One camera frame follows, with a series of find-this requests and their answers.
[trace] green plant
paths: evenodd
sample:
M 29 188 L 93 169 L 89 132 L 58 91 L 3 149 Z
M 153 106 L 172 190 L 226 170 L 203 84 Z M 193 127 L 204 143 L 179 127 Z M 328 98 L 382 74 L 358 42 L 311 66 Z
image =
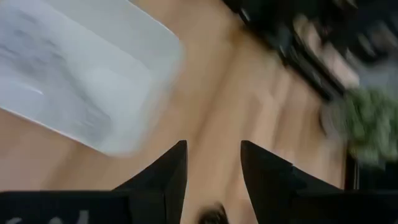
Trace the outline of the green plant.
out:
M 377 89 L 354 89 L 340 104 L 349 153 L 361 164 L 398 161 L 398 104 Z

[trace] black object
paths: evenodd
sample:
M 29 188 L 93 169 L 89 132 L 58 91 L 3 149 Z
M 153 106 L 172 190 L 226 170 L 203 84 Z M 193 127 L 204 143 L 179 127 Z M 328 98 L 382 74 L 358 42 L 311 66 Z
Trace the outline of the black object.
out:
M 346 190 L 398 190 L 398 164 L 382 168 L 360 166 L 351 156 L 346 161 Z
M 398 192 L 344 192 L 249 142 L 244 181 L 259 223 L 394 223 Z
M 178 224 L 186 184 L 187 142 L 180 141 L 113 191 L 1 193 L 0 223 Z
M 358 34 L 367 36 L 367 30 L 375 22 L 384 22 L 393 35 L 398 34 L 392 21 L 392 16 L 398 10 L 396 0 L 362 0 L 359 3 L 358 10 L 352 13 L 350 19 L 342 24 L 337 24 L 333 31 L 325 37 L 340 52 L 351 48 L 354 53 L 357 52 Z

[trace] green leaves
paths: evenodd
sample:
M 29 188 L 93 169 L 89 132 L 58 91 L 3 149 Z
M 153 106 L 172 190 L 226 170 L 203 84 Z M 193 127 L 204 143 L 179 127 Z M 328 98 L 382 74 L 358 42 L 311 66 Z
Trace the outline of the green leaves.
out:
M 355 89 L 340 105 L 349 152 L 360 163 L 398 161 L 398 103 L 377 89 Z

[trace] blurry object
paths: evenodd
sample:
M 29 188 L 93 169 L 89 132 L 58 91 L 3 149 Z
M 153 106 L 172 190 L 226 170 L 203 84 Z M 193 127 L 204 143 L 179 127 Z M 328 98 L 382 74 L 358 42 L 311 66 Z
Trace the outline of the blurry object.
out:
M 181 54 L 176 36 L 128 1 L 1 1 L 0 108 L 128 154 L 156 124 Z
M 324 42 L 331 42 L 344 57 L 349 52 L 366 65 L 381 62 L 396 52 L 397 1 L 357 0 L 340 9 L 343 19 L 323 16 L 322 26 L 328 27 L 328 32 L 322 34 Z
M 376 53 L 372 61 L 387 57 L 397 43 L 392 19 L 398 10 L 395 0 L 223 1 L 325 101 L 359 85 L 358 74 L 346 62 L 348 53 L 364 52 L 358 34 L 383 22 L 369 33 Z
M 205 208 L 199 214 L 198 224 L 229 224 L 225 208 L 221 203 L 216 203 L 210 208 Z
M 350 67 L 348 62 L 340 55 L 333 45 L 322 45 L 322 40 L 315 24 L 304 15 L 294 20 L 294 29 L 308 50 L 323 63 L 330 73 L 345 87 L 359 86 L 358 74 Z
M 187 186 L 187 142 L 179 141 L 113 191 L 0 194 L 0 222 L 179 224 Z
M 359 164 L 384 167 L 398 160 L 398 103 L 376 89 L 348 91 L 324 107 L 322 126 L 339 135 Z

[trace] wooden table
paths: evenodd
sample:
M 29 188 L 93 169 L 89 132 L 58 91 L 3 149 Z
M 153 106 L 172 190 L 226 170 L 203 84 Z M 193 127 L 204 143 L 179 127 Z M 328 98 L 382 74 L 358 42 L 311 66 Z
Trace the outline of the wooden table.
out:
M 0 189 L 112 189 L 187 139 L 182 223 L 223 202 L 231 223 L 255 223 L 239 160 L 248 139 L 343 186 L 345 156 L 318 123 L 321 100 L 241 28 L 221 0 L 136 0 L 185 47 L 169 105 L 142 151 L 112 158 L 0 110 Z

